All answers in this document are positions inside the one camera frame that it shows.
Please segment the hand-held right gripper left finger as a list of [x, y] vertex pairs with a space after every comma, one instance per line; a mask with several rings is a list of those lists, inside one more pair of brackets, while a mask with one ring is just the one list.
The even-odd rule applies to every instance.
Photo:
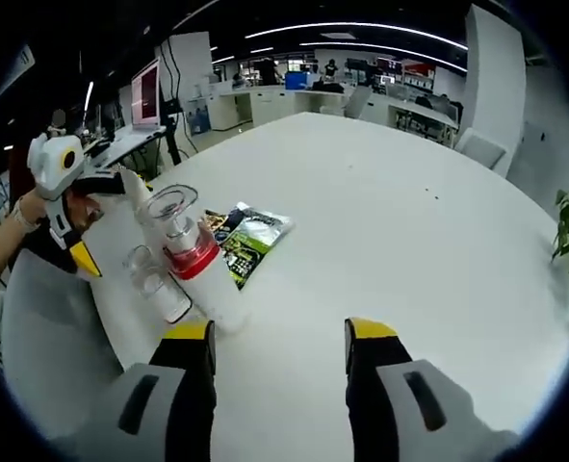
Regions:
[[56, 441], [64, 461], [209, 461], [217, 406], [213, 321], [186, 321], [98, 397]]

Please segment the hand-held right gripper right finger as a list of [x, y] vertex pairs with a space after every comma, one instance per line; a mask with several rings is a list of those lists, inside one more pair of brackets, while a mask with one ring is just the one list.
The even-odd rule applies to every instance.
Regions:
[[353, 317], [345, 336], [354, 460], [498, 461], [516, 446], [516, 433], [483, 422], [470, 394], [413, 359], [393, 328]]

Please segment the person's left hand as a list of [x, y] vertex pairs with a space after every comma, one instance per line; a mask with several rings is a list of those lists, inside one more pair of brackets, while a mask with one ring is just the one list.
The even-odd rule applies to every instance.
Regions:
[[36, 189], [32, 189], [17, 200], [14, 206], [14, 215], [26, 228], [36, 228], [46, 216], [45, 200]]

